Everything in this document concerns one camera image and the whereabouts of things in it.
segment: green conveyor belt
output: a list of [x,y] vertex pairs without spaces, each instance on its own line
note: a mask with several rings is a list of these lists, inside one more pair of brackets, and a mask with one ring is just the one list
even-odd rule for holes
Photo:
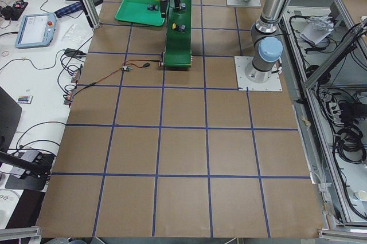
[[[185,11],[174,11],[174,2],[171,0],[168,17],[166,50],[163,57],[163,65],[177,68],[191,67],[191,2],[181,0],[186,4]],[[172,24],[185,25],[185,32],[172,29]]]

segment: blue joint cap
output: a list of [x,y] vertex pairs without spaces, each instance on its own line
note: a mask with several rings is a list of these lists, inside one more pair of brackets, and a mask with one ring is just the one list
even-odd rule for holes
[[282,52],[283,45],[275,37],[266,37],[260,42],[259,55],[265,62],[276,62]]

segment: metal base plate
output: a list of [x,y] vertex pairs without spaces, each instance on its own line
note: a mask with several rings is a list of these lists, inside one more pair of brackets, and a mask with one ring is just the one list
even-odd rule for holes
[[249,0],[248,2],[242,2],[238,0],[227,0],[228,6],[238,6],[238,7],[249,7],[249,8],[260,8],[260,0]]
[[[258,84],[247,78],[245,75],[245,68],[247,64],[252,62],[253,57],[247,56],[235,56],[237,85],[239,90],[250,91],[283,91],[282,84],[280,83],[279,75],[277,73],[271,74],[268,81],[263,84]],[[274,65],[272,71],[276,71],[276,65]]]

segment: green tray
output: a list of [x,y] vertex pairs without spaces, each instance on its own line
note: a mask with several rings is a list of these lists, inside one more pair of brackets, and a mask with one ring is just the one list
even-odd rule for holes
[[[166,50],[163,65],[176,68],[191,67],[191,3],[192,0],[181,0],[186,3],[186,10],[175,12],[170,9],[166,36]],[[172,30],[172,24],[186,25],[185,32]]]
[[135,22],[144,25],[162,26],[165,19],[161,17],[161,12],[149,11],[147,5],[159,5],[156,0],[123,0],[115,19],[124,22]]

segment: white table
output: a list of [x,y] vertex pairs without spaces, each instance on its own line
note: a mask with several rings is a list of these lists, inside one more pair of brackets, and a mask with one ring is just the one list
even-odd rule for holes
[[[22,16],[26,14],[41,14],[40,6],[45,0],[25,0],[29,2]],[[57,9],[70,5],[73,2],[65,0],[48,0],[43,6],[43,9],[54,12]],[[79,12],[71,14],[76,17]],[[0,29],[0,34],[6,32],[18,31],[22,17],[18,21],[11,23],[6,29]],[[65,37],[67,31],[75,28],[75,32],[71,37]],[[78,19],[70,17],[62,17],[57,20],[56,31],[54,33],[53,41],[45,48],[30,48],[17,49],[14,47],[17,35],[13,34],[6,37],[0,37],[0,67],[3,67],[10,60],[15,58],[29,58],[38,68],[47,68],[54,64],[55,55],[61,49],[74,48],[77,49],[83,42],[93,35],[92,29],[89,27],[85,15],[81,15]],[[82,51],[87,52],[90,41],[82,47]],[[9,55],[3,57],[2,52],[8,51]],[[71,62],[74,64],[81,64],[78,61]],[[11,148],[15,148],[19,137],[31,126],[45,122],[45,121],[60,121],[66,123],[69,115],[69,106],[64,105],[63,92],[57,85],[57,76],[62,70],[61,64],[57,59],[57,64],[52,69],[36,70],[28,61],[14,61],[6,68],[0,71],[0,86],[14,99],[17,100],[19,96],[32,95],[33,100],[31,104],[21,105],[22,116],[17,128],[17,133],[11,143]],[[71,76],[64,72],[60,77],[61,86],[70,83]],[[63,136],[64,126],[56,123],[44,124],[32,129],[23,138],[21,144],[38,140],[48,139],[60,143]],[[38,142],[32,145],[34,148],[47,149],[57,154],[58,147],[48,142]],[[12,166],[3,164],[0,171],[9,172]],[[3,174],[0,180],[0,189],[5,188],[8,175]],[[15,208],[2,209],[3,218],[0,219],[0,229],[4,229],[9,221],[9,218]]]

